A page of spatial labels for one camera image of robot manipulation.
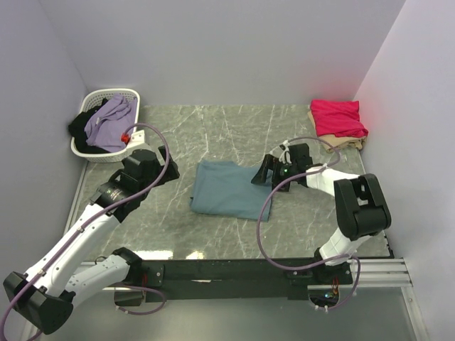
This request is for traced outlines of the teal blue t shirt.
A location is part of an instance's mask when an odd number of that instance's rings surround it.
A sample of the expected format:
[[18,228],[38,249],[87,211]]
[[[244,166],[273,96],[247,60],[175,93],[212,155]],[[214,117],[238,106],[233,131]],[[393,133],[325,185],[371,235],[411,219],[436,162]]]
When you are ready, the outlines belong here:
[[240,219],[269,220],[271,203],[263,204],[272,191],[271,180],[251,184],[259,168],[242,167],[232,161],[201,161],[190,198],[192,212]]

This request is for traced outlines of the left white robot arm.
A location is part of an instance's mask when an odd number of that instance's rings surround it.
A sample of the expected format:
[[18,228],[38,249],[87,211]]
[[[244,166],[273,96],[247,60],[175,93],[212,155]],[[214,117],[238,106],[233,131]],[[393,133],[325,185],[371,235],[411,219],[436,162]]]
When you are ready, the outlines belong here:
[[158,154],[135,150],[122,164],[96,189],[79,220],[40,261],[22,274],[11,272],[3,282],[10,300],[8,309],[22,315],[39,333],[54,333],[74,308],[103,288],[144,282],[141,257],[125,247],[77,271],[101,239],[139,208],[152,188],[179,177],[166,146],[160,146]]

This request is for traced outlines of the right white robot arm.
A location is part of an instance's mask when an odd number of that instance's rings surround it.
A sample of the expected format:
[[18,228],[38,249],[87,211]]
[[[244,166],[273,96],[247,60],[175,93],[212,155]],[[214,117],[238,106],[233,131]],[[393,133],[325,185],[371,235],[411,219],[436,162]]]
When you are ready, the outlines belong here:
[[314,163],[308,144],[291,145],[288,141],[264,155],[254,185],[266,182],[272,174],[272,192],[289,191],[290,182],[319,190],[335,200],[337,229],[315,251],[314,265],[279,266],[291,276],[311,273],[315,281],[328,283],[345,273],[349,258],[369,238],[390,227],[392,219],[378,178],[357,175]]

